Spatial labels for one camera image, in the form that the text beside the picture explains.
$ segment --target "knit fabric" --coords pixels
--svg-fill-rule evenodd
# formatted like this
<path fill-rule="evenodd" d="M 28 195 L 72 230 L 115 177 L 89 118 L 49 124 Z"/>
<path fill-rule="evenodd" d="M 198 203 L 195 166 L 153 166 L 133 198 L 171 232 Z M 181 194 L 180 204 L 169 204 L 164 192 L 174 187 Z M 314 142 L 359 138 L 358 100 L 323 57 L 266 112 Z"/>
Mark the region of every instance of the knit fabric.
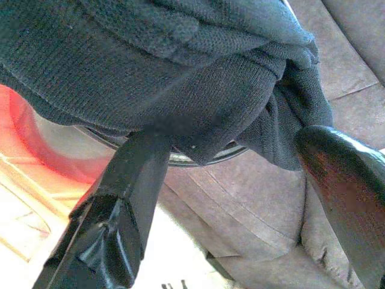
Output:
<path fill-rule="evenodd" d="M 332 125 L 279 0 L 1 1 L 0 27 L 0 83 L 55 123 L 157 129 L 199 164 L 236 140 L 291 170 L 294 134 Z"/>

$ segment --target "dark knit sweater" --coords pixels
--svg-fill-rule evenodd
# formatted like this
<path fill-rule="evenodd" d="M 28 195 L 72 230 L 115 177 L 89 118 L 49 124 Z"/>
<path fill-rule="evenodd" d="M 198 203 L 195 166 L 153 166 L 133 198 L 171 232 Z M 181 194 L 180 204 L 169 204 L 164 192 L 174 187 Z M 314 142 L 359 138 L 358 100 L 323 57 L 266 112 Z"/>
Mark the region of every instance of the dark knit sweater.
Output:
<path fill-rule="evenodd" d="M 158 129 L 199 164 L 236 140 L 299 168 L 294 134 L 331 125 L 317 62 L 279 0 L 0 1 L 0 84 L 63 125 Z"/>

